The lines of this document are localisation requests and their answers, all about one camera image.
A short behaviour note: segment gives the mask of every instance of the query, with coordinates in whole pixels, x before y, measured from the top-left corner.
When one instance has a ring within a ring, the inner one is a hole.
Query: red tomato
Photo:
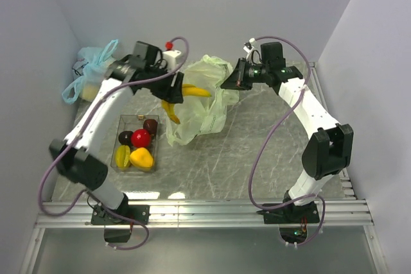
[[[137,130],[131,135],[131,143],[136,148],[147,148],[150,141],[152,141],[150,133],[144,129]]]

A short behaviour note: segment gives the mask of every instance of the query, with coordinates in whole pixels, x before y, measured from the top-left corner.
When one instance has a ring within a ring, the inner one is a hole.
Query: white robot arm
[[[304,167],[295,185],[286,193],[292,200],[308,194],[318,195],[324,184],[347,167],[351,159],[353,129],[341,125],[327,113],[305,85],[296,67],[286,67],[283,47],[279,42],[261,45],[261,54],[254,47],[255,39],[245,44],[246,58],[238,60],[235,70],[222,84],[223,89],[250,90],[253,83],[266,83],[290,107],[298,102],[301,91],[304,97],[294,113],[307,132],[309,142],[302,154]],[[254,53],[259,59],[254,61]],[[311,203],[315,197],[294,202],[296,206]]]
[[[49,147],[52,157],[56,159],[68,144],[81,135],[80,140],[58,163],[58,172],[74,183],[83,184],[104,206],[120,215],[127,213],[128,198],[109,180],[108,167],[96,157],[109,126],[120,114],[123,106],[141,87],[121,88],[107,98],[97,111],[94,107],[104,95],[122,83],[146,80],[166,74],[166,68],[155,65],[158,51],[158,47],[137,42],[133,55],[113,62],[107,71],[107,79],[103,80],[99,93],[80,122],[64,140],[55,139]],[[167,69],[172,71],[182,60],[183,54],[177,50],[168,50],[162,52],[161,57],[159,64],[161,65],[161,62],[165,60]],[[166,99],[170,103],[182,103],[182,79],[182,73],[175,73],[161,81],[148,83],[144,87],[150,89],[152,94],[160,99]],[[86,130],[80,134],[80,128],[87,121]]]

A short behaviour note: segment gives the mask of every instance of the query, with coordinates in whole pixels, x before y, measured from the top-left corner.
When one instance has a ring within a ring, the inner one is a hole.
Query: blue plastic bag
[[[86,86],[98,88],[104,79],[104,74],[109,65],[115,61],[111,57],[116,50],[118,40],[112,40],[104,49],[100,47],[84,47],[77,54],[77,62],[73,66],[74,81],[63,91],[62,97],[67,104],[73,104]]]

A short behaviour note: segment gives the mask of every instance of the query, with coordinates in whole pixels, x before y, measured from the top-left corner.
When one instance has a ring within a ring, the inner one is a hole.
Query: banana
[[[208,92],[207,90],[197,88],[196,86],[190,85],[189,83],[184,83],[181,86],[181,90],[182,96],[201,96],[203,98],[211,97],[210,92]],[[180,119],[174,113],[174,105],[175,104],[168,103],[163,99],[161,100],[161,107],[163,107],[163,109],[166,111],[169,119],[176,124],[180,124]]]
[[[182,96],[202,96],[205,98],[211,97],[210,92],[205,89],[197,88],[197,87],[186,87],[182,88]]]
[[[174,114],[174,104],[170,104],[165,100],[161,100],[161,107],[166,111],[167,116],[171,121],[176,124],[180,124],[180,119]]]

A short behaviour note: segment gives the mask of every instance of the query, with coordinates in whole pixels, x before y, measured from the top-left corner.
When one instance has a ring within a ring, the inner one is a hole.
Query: metal table surface
[[[306,76],[302,63],[296,65]],[[311,80],[315,95],[318,87]],[[81,102],[76,121],[90,103]],[[166,114],[160,100],[146,89],[139,90],[121,114],[158,114],[160,117],[157,170],[154,173],[128,175],[109,169],[109,178],[131,199],[236,199],[248,198],[247,182],[252,163],[272,125],[288,106],[266,85],[255,85],[240,92],[240,101],[228,107],[227,121],[220,133],[196,137],[187,146],[168,144],[165,135]],[[101,145],[98,158],[110,165],[118,119],[113,122]],[[301,155],[308,138],[293,114],[279,127],[262,155],[254,177],[256,198],[282,198],[302,171]],[[71,201],[81,189],[62,176],[58,177],[53,201]],[[341,179],[335,176],[323,189],[327,199],[344,198]]]

